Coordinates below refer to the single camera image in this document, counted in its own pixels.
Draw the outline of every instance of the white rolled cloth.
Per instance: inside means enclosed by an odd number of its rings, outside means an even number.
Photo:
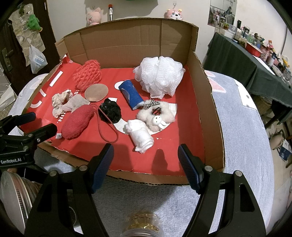
[[[136,145],[135,151],[143,154],[153,146],[154,139],[149,134],[147,126],[143,121],[138,119],[129,120],[125,125],[125,129]]]

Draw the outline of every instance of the tea bag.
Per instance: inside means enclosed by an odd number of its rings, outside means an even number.
[[[70,100],[68,100],[68,102],[64,104],[61,109],[64,111],[74,112],[74,110],[85,104],[90,104],[90,102],[84,99],[81,95],[77,94],[74,95]]]

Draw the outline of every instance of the stack of round lids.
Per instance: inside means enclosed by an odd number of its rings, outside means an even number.
[[[24,233],[32,204],[41,188],[41,184],[30,182],[18,174],[4,171],[0,181],[1,200],[7,215],[17,229]]]

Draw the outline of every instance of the transparent jar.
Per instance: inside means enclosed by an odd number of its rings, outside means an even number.
[[[164,237],[157,215],[139,212],[129,218],[120,237]]]

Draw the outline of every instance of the mirror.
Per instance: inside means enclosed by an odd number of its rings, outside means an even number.
[[[217,26],[221,20],[228,24],[234,23],[237,0],[211,0],[208,25]]]

